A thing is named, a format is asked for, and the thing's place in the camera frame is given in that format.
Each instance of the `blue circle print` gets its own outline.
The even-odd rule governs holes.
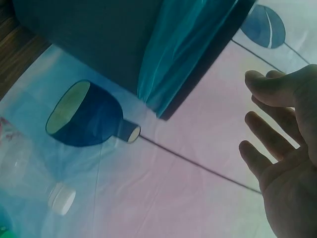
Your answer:
[[[286,31],[282,19],[271,8],[256,5],[241,30],[254,43],[275,49],[285,42]]]

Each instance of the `wooden floor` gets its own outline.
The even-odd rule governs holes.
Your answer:
[[[12,3],[0,0],[0,100],[50,43],[21,26]]]

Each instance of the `teal curtain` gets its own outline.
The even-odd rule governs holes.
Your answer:
[[[147,45],[138,97],[161,116],[238,0],[165,0]]]

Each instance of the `plastic bottle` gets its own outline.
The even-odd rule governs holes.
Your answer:
[[[0,117],[0,188],[8,194],[36,199],[65,215],[76,192],[57,182],[34,152],[32,142]]]

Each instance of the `hand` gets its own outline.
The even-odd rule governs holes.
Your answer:
[[[257,177],[267,219],[278,238],[317,238],[317,65],[285,75],[246,73],[252,100],[300,145],[295,149],[256,113],[245,121],[277,160],[248,141],[239,149]]]

